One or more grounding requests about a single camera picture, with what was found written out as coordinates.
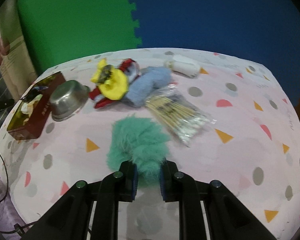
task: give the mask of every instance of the blue towel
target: blue towel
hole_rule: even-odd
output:
[[[146,98],[156,89],[167,86],[171,82],[171,71],[165,67],[147,67],[141,77],[129,87],[122,101],[133,107],[144,105]]]

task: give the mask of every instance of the wire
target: wire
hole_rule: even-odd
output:
[[[30,224],[26,224],[26,225],[24,225],[24,226],[21,226],[20,228],[22,228],[22,229],[27,228],[27,227],[29,227],[29,226],[34,225],[36,222],[37,222],[37,221],[34,221],[34,222],[30,223]],[[16,233],[17,230],[12,230],[12,231],[8,231],[8,232],[0,231],[0,232],[1,232],[2,234],[13,234],[13,233]]]
[[[5,170],[6,176],[7,176],[7,189],[6,189],[6,193],[5,193],[4,197],[0,200],[0,203],[1,203],[2,201],[4,201],[4,200],[6,199],[6,197],[7,197],[7,195],[8,195],[8,190],[9,190],[9,178],[8,178],[7,167],[6,167],[6,164],[5,164],[5,162],[4,162],[4,160],[3,160],[2,156],[1,156],[1,154],[0,154],[0,158],[1,158],[2,162],[3,162],[4,170]]]

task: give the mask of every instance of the metal bowl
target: metal bowl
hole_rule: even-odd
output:
[[[76,80],[59,85],[49,99],[52,119],[60,122],[76,114],[87,102],[89,92],[89,87]]]

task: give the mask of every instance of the teal fluffy object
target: teal fluffy object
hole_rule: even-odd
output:
[[[137,165],[139,178],[147,184],[157,181],[162,161],[169,153],[170,138],[151,118],[128,116],[112,127],[112,141],[107,154],[108,167],[117,171],[123,161]]]

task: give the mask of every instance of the metal screw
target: metal screw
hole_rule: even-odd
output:
[[[121,171],[116,171],[113,173],[113,176],[118,179],[121,178],[123,176],[123,173]]]
[[[215,179],[215,180],[211,181],[211,185],[213,187],[221,187],[221,182]]]
[[[183,174],[183,172],[181,172],[181,171],[177,171],[177,172],[174,174],[174,176],[175,176],[177,179],[181,179],[181,178],[183,178],[184,174]]]
[[[86,185],[86,182],[84,181],[84,180],[79,180],[79,181],[77,181],[77,183],[75,184],[75,186],[77,187],[77,188],[82,188],[82,187],[84,187]]]

